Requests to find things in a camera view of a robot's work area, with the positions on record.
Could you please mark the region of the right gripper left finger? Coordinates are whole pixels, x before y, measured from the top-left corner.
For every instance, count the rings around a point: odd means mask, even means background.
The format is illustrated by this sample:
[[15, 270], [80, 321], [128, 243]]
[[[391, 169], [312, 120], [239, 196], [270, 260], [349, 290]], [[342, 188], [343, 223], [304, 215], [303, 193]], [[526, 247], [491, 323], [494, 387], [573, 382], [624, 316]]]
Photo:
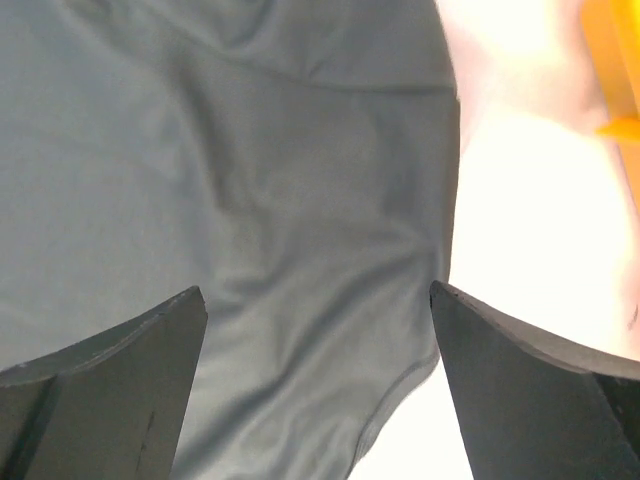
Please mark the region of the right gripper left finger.
[[206, 325], [193, 286], [2, 371], [2, 478], [168, 478]]

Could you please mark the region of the dark grey t shirt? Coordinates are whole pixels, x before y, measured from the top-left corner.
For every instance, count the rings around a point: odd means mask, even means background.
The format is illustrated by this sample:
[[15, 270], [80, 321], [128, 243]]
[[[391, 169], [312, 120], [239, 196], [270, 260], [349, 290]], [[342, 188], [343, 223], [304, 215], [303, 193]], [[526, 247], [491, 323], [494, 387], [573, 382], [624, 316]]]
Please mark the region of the dark grey t shirt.
[[198, 286], [172, 475], [344, 479], [438, 359], [460, 110], [431, 1], [5, 1], [1, 363]]

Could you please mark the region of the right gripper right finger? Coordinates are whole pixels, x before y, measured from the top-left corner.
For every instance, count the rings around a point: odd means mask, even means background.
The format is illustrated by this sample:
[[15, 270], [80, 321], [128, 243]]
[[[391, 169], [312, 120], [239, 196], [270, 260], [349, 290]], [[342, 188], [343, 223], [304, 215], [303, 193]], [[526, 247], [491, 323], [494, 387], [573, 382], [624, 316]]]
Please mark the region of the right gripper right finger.
[[638, 479], [637, 361], [523, 322], [440, 281], [430, 303], [474, 478]]

